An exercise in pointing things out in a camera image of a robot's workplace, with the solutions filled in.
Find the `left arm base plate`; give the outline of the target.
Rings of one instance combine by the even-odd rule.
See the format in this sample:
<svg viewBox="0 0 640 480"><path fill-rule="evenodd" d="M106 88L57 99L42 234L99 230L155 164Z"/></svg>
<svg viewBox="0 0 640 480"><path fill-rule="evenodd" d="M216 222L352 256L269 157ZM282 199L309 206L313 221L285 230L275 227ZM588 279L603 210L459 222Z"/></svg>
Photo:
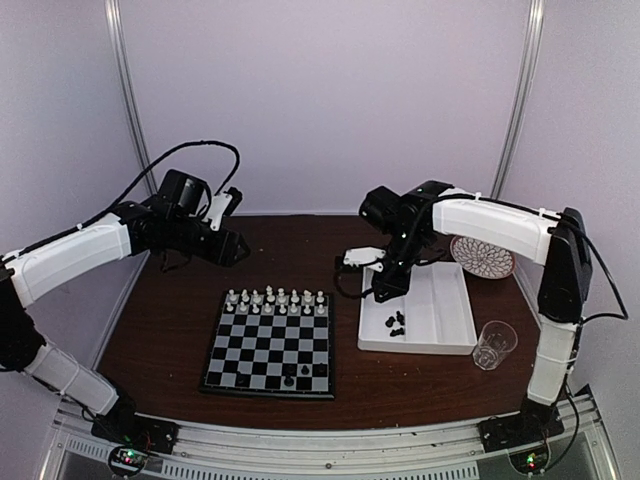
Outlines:
<svg viewBox="0 0 640 480"><path fill-rule="evenodd" d="M143 452L171 454L177 441L179 426L175 422L136 416L133 429L120 433L106 420L96 420L91 434L112 443L134 447Z"/></svg>

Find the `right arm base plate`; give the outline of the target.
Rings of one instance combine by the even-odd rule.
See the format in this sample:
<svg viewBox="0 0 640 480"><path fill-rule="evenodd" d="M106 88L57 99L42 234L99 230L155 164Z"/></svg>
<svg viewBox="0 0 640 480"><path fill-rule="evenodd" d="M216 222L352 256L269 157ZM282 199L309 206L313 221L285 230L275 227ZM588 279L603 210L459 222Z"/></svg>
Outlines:
<svg viewBox="0 0 640 480"><path fill-rule="evenodd" d="M565 431L559 419L542 425L535 418L521 414L491 417L479 422L477 428L486 453L541 442Z"/></svg>

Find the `white plastic compartment tray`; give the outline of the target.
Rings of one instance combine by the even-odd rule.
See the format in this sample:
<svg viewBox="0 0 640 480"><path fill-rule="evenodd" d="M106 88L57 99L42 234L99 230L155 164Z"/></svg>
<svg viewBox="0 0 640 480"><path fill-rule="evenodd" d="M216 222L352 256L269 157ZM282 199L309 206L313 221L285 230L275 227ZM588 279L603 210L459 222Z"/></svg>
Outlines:
<svg viewBox="0 0 640 480"><path fill-rule="evenodd" d="M384 325L396 311L405 316L405 335L391 338ZM361 300L358 348L363 351L469 355L477 344L463 269L453 262L415 267L408 293L384 303Z"/></svg>

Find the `black white chess board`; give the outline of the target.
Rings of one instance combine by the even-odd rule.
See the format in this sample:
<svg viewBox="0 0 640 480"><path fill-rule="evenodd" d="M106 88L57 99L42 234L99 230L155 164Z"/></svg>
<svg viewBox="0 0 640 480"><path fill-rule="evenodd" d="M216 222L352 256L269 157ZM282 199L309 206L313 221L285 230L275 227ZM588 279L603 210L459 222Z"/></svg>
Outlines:
<svg viewBox="0 0 640 480"><path fill-rule="evenodd" d="M204 361L198 390L202 393L286 399L335 398L334 296L328 317L234 315L221 312ZM283 383L286 366L296 366L295 383ZM317 366L327 374L317 375ZM309 375L301 375L303 365ZM236 386L238 373L247 374L247 387Z"/></svg>

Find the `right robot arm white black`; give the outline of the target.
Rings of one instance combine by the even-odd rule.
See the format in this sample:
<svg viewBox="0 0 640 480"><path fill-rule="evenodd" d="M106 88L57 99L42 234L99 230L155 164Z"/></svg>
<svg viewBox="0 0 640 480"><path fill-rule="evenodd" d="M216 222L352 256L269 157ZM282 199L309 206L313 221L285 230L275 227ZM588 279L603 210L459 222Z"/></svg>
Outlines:
<svg viewBox="0 0 640 480"><path fill-rule="evenodd" d="M358 214L389 238L381 249L358 248L345 257L366 269L363 294L377 303L409 293L418 269L428 264L423 250L439 235L450 237L450 255L462 269L482 279L511 276L520 259L541 267L540 337L525 410L512 423L519 440L535 440L551 424L549 410L579 348L593 273L593 250L581 213L532 209L427 181L404 194L379 186L366 194Z"/></svg>

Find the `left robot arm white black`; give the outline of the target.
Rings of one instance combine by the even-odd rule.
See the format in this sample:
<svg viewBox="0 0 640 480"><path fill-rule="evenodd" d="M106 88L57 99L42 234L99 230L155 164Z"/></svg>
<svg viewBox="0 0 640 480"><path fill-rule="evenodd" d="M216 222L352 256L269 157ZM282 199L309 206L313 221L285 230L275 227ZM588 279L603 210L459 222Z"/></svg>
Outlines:
<svg viewBox="0 0 640 480"><path fill-rule="evenodd" d="M208 184L170 170L159 192L141 203L121 201L86 226L1 259L1 368L29 375L55 392L105 416L106 429L123 444L144 433L138 415L120 405L122 393L37 331L27 309L38 299L100 266L145 252L176 251L231 267L248 257L243 236L224 227L243 199L231 187Z"/></svg>

